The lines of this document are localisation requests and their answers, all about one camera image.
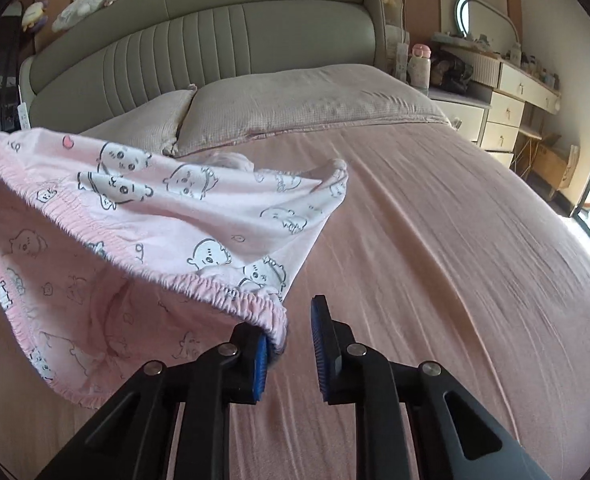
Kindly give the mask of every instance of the gray headboard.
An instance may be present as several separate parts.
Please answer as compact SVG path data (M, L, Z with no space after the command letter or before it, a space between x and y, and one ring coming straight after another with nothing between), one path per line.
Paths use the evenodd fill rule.
M28 59L31 126L78 133L190 83L385 65L381 0L118 0Z

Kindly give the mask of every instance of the pink printed cloth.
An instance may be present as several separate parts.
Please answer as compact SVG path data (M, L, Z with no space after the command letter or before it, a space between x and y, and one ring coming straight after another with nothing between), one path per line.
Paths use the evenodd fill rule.
M342 160L300 174L202 165L42 129L0 133L0 303L53 389L101 405L144 362L195 359L236 323L275 354L281 300L344 199Z

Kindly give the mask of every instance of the metal screw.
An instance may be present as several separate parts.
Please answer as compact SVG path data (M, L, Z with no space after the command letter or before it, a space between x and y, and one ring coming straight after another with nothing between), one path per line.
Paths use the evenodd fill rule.
M164 364L159 361L149 361L144 365L146 375L159 375L164 369Z
M441 366L437 363L434 363L433 361L428 361L422 365L422 371L426 375L435 377L441 374Z
M219 345L217 351L220 355L224 355L226 357L233 356L237 353L237 347L232 343L223 343Z
M350 355L354 355L355 357L360 357L366 355L366 346L360 345L359 343L351 343L346 347L346 351Z

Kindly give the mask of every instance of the white plush toy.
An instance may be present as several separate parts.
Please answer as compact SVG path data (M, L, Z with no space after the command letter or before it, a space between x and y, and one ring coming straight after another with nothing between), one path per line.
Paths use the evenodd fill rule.
M61 11L57 20L53 22L53 32L60 30L69 30L77 23L81 22L86 16L90 16L96 10L103 6L108 6L115 0L75 0L66 9Z

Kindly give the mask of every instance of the fitted sheet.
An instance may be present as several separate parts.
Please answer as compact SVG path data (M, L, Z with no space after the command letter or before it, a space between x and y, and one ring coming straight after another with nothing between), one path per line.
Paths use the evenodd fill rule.
M389 359L441 362L552 479L590 464L590 258L513 173L446 124L291 133L226 148L258 167L343 158L350 186L284 301L287 351L233 406L233 479L354 478L350 407L323 404L310 298ZM193 156L184 160L190 161ZM91 412L50 391L0 310L0 460L32 478Z

